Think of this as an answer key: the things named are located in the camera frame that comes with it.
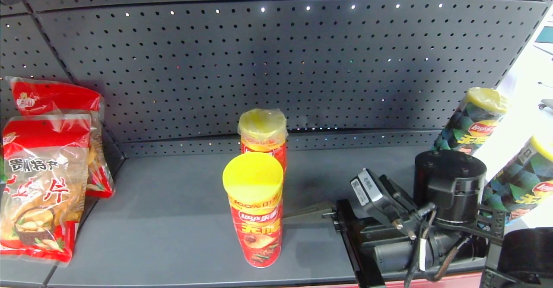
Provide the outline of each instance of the plastic wrap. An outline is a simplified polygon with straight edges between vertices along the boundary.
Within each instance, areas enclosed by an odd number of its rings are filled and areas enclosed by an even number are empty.
[[[88,114],[8,121],[0,254],[71,260],[85,201],[90,127]]]
[[[84,87],[54,82],[6,77],[22,115],[89,114],[92,119],[87,195],[108,198],[114,194],[113,178],[102,147],[103,97]]]

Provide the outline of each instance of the green patterned chip can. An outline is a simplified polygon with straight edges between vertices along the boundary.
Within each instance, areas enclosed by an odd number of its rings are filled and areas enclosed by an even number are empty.
[[[468,89],[432,149],[474,154],[499,125],[507,105],[506,97],[494,89]]]
[[[509,223],[552,194],[553,134],[537,134],[486,184],[482,204],[507,212]]]

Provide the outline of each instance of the red chip can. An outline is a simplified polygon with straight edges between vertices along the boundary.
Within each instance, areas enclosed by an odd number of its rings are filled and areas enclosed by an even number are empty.
[[[286,171],[286,117],[280,110],[252,109],[238,123],[241,151],[263,152],[273,156]]]

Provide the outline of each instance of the black cylinder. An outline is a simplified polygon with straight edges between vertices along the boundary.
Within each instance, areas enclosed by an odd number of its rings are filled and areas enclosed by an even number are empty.
[[[437,221],[470,223],[476,220],[478,193],[485,184],[485,175],[486,165],[465,153],[423,152],[415,158],[413,199],[419,207],[435,203]]]
[[[448,254],[451,247],[461,237],[458,231],[448,231],[440,229],[434,231],[429,236],[426,243],[426,268],[440,264],[440,259]],[[401,272],[407,268],[411,259],[414,241],[403,241],[400,243],[391,243],[386,245],[375,246],[374,255],[375,261],[378,263],[378,268],[382,273]],[[486,240],[475,239],[471,244],[466,244],[461,247],[461,250],[456,255],[455,261],[482,257],[486,254]]]

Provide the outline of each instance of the basket illustration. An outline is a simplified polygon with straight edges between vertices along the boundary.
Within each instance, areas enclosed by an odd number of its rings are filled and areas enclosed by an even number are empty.
[[[55,237],[53,235],[53,232],[51,232],[49,229],[44,229],[44,231],[20,231],[17,228],[18,222],[22,219],[22,217],[28,213],[29,211],[32,211],[34,209],[47,209],[52,213],[52,224],[50,225],[50,229],[53,231],[55,229],[54,222],[55,222],[55,214],[52,209],[48,209],[47,207],[32,207],[26,211],[23,211],[19,217],[17,217],[16,222],[14,223],[13,227],[16,231],[19,240],[21,243],[25,246],[33,246],[36,244],[36,239],[51,239],[52,241],[55,241]]]

